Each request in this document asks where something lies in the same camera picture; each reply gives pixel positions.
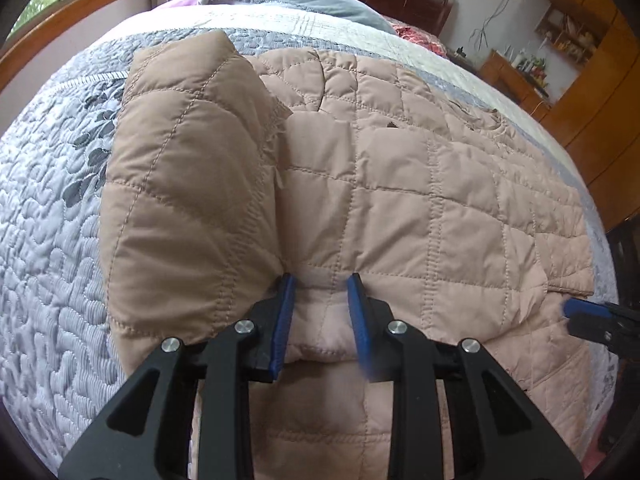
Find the beige quilted jacket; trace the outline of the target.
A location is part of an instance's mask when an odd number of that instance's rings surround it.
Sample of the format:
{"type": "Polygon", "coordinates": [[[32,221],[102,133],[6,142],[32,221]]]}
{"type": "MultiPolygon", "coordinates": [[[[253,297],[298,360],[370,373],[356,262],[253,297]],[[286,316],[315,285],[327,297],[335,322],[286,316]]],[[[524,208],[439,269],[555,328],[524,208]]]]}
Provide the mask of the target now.
{"type": "Polygon", "coordinates": [[[499,113],[398,64],[311,47],[243,56],[224,32],[134,52],[100,213],[105,302],[133,372],[296,277],[286,367],[250,394],[261,479],[382,479],[392,388],[360,372],[346,281],[431,339],[479,340],[576,454],[593,293],[576,188],[499,113]]]}

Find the grey quilted bedspread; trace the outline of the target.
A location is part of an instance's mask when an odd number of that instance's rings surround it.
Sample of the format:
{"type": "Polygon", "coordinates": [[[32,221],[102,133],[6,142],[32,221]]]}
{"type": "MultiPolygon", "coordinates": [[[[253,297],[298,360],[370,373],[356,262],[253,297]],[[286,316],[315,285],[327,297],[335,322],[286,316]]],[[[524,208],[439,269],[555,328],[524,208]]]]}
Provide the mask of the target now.
{"type": "MultiPolygon", "coordinates": [[[[400,37],[326,14],[218,4],[128,18],[42,86],[1,139],[1,397],[29,446],[58,469],[131,373],[122,368],[105,302],[100,213],[106,168],[134,52],[224,32],[243,56],[311,47],[382,58],[466,105],[499,113],[576,188],[590,239],[593,293],[617,297],[610,248],[567,152],[533,118],[446,58],[400,37]]],[[[584,341],[589,442],[610,410],[618,361],[584,341]]]]}

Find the wooden wardrobe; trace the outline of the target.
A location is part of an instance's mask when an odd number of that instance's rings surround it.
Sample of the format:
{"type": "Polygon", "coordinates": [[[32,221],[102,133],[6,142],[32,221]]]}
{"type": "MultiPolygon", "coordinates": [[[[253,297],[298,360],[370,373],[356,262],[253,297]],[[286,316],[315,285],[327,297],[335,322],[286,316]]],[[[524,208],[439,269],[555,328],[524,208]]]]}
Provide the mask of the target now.
{"type": "Polygon", "coordinates": [[[605,229],[639,212],[639,39],[613,0],[549,0],[601,37],[542,125],[566,149],[605,229]]]}

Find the red patterned cloth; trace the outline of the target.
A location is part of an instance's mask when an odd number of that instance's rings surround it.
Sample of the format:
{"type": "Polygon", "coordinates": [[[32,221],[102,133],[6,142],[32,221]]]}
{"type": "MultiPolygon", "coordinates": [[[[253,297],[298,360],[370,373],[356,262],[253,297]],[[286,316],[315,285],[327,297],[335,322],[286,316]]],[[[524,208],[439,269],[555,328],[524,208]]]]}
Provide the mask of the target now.
{"type": "Polygon", "coordinates": [[[384,15],[384,18],[390,23],[390,26],[393,27],[393,30],[401,39],[424,47],[426,50],[439,55],[441,58],[447,58],[447,48],[437,36],[430,34],[420,27],[409,25],[405,22],[390,18],[389,16],[384,15]]]}

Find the wall shelf with items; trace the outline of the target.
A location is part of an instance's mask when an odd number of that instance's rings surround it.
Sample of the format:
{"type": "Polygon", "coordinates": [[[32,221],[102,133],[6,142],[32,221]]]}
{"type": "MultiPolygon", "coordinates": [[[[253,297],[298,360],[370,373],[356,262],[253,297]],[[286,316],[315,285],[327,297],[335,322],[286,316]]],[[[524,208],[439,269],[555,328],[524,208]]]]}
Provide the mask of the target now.
{"type": "Polygon", "coordinates": [[[554,6],[535,28],[536,34],[576,68],[584,68],[597,52],[601,37],[554,6]]]}

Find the side window wooden frame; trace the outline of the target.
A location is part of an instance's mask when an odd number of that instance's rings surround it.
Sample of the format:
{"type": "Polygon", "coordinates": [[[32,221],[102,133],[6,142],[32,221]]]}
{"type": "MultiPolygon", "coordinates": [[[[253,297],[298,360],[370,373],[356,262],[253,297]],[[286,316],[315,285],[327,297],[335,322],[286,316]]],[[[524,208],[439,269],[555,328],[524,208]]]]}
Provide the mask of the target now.
{"type": "Polygon", "coordinates": [[[63,32],[115,1],[29,0],[1,40],[2,87],[63,32]]]}

